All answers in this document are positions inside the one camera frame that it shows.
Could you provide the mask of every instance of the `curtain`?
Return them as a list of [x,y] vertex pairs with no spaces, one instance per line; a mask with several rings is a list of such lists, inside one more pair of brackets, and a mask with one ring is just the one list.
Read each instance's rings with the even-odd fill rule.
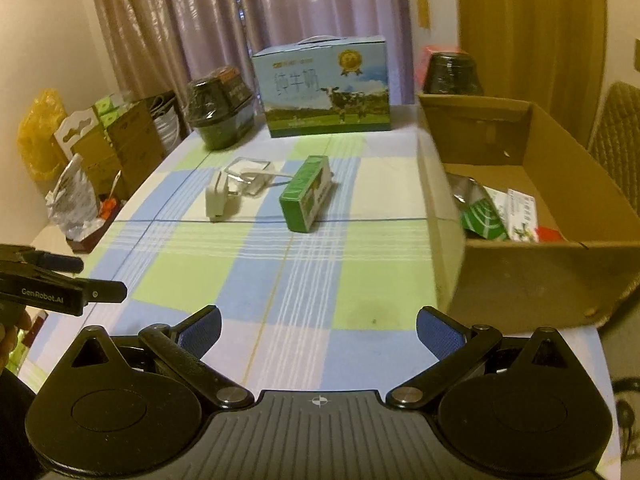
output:
[[460,47],[488,96],[534,101],[587,146],[598,109],[606,0],[458,0]]
[[95,2],[118,84],[136,97],[173,89],[184,103],[191,79],[224,64],[253,83],[237,0]]
[[295,43],[318,35],[386,39],[393,104],[413,102],[414,84],[408,0],[242,0],[262,13],[264,42]]
[[118,83],[139,97],[224,64],[254,86],[250,56],[310,36],[387,40],[391,100],[413,101],[408,0],[95,0]]

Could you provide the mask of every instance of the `red object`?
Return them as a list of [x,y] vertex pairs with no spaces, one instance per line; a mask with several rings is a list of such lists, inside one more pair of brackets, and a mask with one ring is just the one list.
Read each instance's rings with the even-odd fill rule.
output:
[[108,220],[111,216],[111,213],[118,206],[118,201],[114,198],[108,198],[102,205],[100,206],[100,218],[103,220]]
[[560,231],[555,229],[537,227],[536,233],[538,234],[539,242],[564,242],[564,237],[560,234]]
[[36,316],[36,319],[33,321],[33,325],[31,329],[26,333],[26,335],[22,339],[22,344],[25,345],[27,348],[31,348],[31,345],[33,345],[33,341],[34,339],[36,339],[36,336],[38,335],[38,332],[42,328],[42,325],[44,324],[47,317],[49,317],[49,314],[47,314],[44,310],[41,310]]

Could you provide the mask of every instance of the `yellow plastic bag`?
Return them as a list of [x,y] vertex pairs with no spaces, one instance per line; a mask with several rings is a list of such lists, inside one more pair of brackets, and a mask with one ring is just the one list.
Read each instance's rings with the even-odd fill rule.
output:
[[18,150],[34,181],[57,180],[67,160],[53,134],[66,118],[57,90],[44,90],[18,128]]

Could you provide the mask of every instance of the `green packet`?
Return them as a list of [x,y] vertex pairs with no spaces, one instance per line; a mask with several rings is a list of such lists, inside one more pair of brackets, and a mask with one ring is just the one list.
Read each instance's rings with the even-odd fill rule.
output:
[[468,176],[447,173],[462,227],[487,240],[508,240],[508,231],[484,186]]

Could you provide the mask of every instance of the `chair backrest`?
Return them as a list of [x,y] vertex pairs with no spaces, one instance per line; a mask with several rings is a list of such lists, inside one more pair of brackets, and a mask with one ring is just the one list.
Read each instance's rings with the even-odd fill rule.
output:
[[589,152],[640,214],[640,89],[611,85]]

